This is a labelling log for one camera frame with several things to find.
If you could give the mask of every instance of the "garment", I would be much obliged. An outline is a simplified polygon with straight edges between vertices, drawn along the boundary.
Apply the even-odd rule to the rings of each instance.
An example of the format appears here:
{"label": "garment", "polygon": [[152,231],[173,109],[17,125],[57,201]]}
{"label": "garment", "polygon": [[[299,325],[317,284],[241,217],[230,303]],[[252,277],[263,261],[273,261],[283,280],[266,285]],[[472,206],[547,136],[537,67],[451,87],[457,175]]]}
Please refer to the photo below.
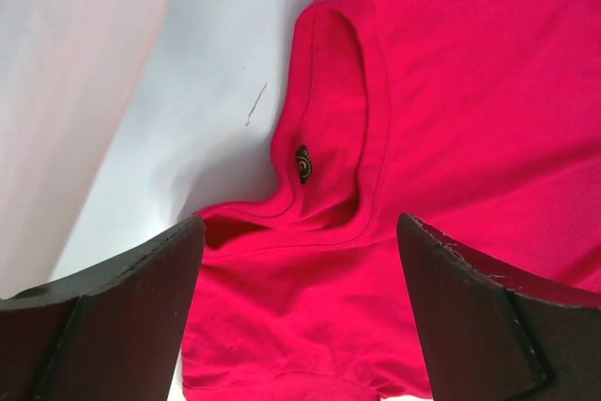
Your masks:
{"label": "garment", "polygon": [[188,399],[428,396],[404,212],[601,289],[600,96],[601,0],[315,0],[271,146],[277,192],[200,212]]}

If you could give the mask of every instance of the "red fabric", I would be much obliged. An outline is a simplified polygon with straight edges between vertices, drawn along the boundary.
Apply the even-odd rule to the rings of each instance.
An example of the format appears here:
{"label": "red fabric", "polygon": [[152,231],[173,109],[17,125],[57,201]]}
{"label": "red fabric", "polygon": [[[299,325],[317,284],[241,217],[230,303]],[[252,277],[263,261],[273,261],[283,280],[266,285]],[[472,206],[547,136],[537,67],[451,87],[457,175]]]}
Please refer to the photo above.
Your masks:
{"label": "red fabric", "polygon": [[600,97],[601,0],[315,0],[272,141],[277,193],[201,212],[188,399],[429,395],[402,212],[599,290]]}

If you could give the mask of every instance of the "scratch on table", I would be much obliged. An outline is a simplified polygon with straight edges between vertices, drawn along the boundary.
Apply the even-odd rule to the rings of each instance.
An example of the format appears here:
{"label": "scratch on table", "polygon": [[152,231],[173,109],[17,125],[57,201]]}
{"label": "scratch on table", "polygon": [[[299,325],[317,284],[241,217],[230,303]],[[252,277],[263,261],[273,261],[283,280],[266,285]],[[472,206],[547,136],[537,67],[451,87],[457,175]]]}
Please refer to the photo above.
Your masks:
{"label": "scratch on table", "polygon": [[256,108],[256,105],[259,103],[261,96],[263,96],[263,91],[265,91],[265,88],[267,88],[267,82],[265,82],[265,84],[261,88],[259,95],[256,97],[256,100],[254,101],[253,108],[251,108],[251,111],[248,113],[248,116],[246,116],[246,124],[244,124],[244,127],[248,127],[251,124],[251,116],[253,115],[254,109]]}

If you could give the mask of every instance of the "red cloth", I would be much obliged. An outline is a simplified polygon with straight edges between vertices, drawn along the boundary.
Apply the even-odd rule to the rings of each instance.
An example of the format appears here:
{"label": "red cloth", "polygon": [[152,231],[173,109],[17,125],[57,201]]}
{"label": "red cloth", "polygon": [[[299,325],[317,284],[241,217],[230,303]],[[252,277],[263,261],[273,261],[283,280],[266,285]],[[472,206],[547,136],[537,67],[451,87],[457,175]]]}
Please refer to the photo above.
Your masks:
{"label": "red cloth", "polygon": [[600,97],[601,0],[315,0],[271,146],[277,193],[201,212],[188,399],[428,396],[402,212],[600,289]]}

